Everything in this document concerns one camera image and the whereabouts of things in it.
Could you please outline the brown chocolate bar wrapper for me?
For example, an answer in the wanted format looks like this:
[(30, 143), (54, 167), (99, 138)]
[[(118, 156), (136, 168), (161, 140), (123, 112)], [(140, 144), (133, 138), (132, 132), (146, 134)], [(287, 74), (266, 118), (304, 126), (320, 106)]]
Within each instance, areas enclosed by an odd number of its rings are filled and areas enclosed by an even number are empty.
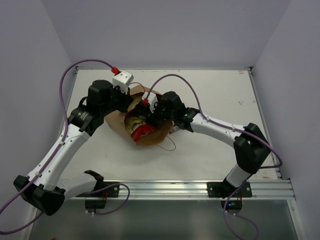
[(174, 133), (174, 132), (176, 132), (176, 131), (178, 131), (178, 130), (179, 130), (179, 127), (176, 126), (176, 125), (174, 125), (174, 126), (171, 128), (171, 130), (170, 130), (170, 134), (172, 134), (172, 133)]

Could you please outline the brown paper bag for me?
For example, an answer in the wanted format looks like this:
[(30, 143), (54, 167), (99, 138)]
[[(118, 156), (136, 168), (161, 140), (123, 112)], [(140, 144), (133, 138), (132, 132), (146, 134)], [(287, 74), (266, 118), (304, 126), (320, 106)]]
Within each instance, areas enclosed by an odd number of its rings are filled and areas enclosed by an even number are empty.
[(147, 147), (147, 146), (160, 146), (160, 144), (169, 136), (171, 128), (174, 126), (172, 121), (165, 121), (161, 126), (155, 127), (155, 130), (141, 136), (137, 141), (134, 141), (131, 138), (131, 135), (128, 134), (124, 120), (128, 117), (138, 117), (144, 119), (142, 116), (137, 116), (131, 113), (131, 111), (136, 107), (136, 105), (141, 101), (142, 96), (149, 88), (143, 86), (141, 83), (136, 82), (137, 86), (134, 86), (130, 89), (130, 95), (133, 98), (133, 102), (129, 105), (127, 113), (122, 113), (118, 110), (107, 115), (104, 120), (108, 126), (117, 134), (124, 137), (126, 140), (134, 143), (137, 146)]

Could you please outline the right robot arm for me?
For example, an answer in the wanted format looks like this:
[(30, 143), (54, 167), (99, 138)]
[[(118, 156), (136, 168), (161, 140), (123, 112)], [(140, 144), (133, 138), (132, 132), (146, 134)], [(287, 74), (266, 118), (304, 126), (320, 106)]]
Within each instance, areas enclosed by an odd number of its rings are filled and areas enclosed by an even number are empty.
[(221, 186), (215, 188), (222, 198), (226, 195), (235, 196), (241, 190), (242, 183), (258, 172), (271, 152), (265, 136), (256, 124), (241, 126), (212, 120), (200, 109), (186, 107), (174, 91), (166, 92), (160, 98), (154, 93), (146, 93), (142, 102), (150, 109), (148, 124), (158, 127), (164, 121), (171, 121), (179, 130), (204, 134), (234, 149), (236, 164)]

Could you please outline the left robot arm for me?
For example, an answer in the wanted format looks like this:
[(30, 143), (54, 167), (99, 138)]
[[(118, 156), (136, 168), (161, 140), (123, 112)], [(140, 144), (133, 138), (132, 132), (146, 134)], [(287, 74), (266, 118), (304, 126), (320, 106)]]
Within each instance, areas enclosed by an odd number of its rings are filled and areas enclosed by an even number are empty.
[(103, 193), (103, 176), (86, 170), (79, 177), (61, 179), (76, 152), (114, 111), (126, 113), (133, 99), (128, 83), (95, 80), (67, 119), (62, 136), (44, 159), (27, 176), (18, 175), (13, 182), (27, 203), (46, 214), (55, 214), (67, 200), (81, 195)]

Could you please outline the yellow chip bag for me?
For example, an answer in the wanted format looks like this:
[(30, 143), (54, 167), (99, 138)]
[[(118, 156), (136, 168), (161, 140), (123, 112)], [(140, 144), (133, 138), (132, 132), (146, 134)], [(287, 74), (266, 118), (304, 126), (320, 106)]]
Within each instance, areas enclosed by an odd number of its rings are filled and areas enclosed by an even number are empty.
[(139, 117), (127, 117), (124, 119), (124, 126), (129, 135), (131, 135), (138, 127), (143, 126), (145, 120)]

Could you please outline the red chip bag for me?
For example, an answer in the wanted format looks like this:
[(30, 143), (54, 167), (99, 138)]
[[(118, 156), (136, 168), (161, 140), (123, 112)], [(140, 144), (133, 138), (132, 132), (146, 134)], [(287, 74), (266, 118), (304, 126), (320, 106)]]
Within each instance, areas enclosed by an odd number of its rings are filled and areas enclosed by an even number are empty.
[(138, 128), (136, 128), (132, 132), (132, 134), (130, 136), (134, 141), (138, 141), (141, 138), (141, 136), (149, 134), (149, 133), (153, 132), (155, 129), (156, 128), (150, 124), (140, 125)]

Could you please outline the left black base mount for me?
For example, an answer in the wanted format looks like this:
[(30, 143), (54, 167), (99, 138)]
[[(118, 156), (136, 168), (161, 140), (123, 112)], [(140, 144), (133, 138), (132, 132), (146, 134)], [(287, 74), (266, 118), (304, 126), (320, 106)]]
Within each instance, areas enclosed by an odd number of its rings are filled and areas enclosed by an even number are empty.
[(120, 183), (117, 181), (99, 181), (91, 191), (77, 195), (77, 197), (117, 198)]

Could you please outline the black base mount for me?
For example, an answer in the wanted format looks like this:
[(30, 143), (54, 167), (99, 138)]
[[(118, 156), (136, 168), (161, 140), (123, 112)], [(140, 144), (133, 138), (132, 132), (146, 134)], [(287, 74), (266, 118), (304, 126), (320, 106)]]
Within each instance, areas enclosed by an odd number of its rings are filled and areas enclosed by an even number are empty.
[(120, 183), (117, 181), (99, 181), (91, 191), (77, 195), (77, 197), (117, 198)]
[(233, 192), (233, 197), (251, 198), (253, 196), (249, 182), (234, 187), (226, 181), (210, 181), (206, 183), (209, 198), (228, 198)]

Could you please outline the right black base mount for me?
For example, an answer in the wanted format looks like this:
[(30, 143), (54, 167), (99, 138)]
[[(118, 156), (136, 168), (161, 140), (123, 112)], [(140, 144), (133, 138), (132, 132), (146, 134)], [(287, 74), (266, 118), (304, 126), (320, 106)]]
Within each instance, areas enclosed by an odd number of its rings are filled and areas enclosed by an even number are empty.
[(253, 196), (249, 182), (234, 187), (226, 181), (210, 181), (206, 183), (209, 198), (228, 198), (233, 192), (233, 197), (251, 198)]

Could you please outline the aluminium front rail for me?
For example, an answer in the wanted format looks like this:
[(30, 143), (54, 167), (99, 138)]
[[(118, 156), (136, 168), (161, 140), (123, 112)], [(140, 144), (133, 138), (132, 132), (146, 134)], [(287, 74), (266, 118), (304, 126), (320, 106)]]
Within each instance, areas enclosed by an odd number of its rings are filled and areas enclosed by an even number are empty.
[[(78, 197), (130, 200), (223, 200), (227, 198), (208, 197), (206, 180), (115, 180), (119, 182), (118, 197)], [(252, 197), (234, 197), (232, 200), (293, 200), (294, 190), (289, 180), (251, 180)], [(57, 187), (63, 191), (66, 200), (89, 192), (95, 186), (93, 180), (85, 182), (83, 177), (61, 179)]]

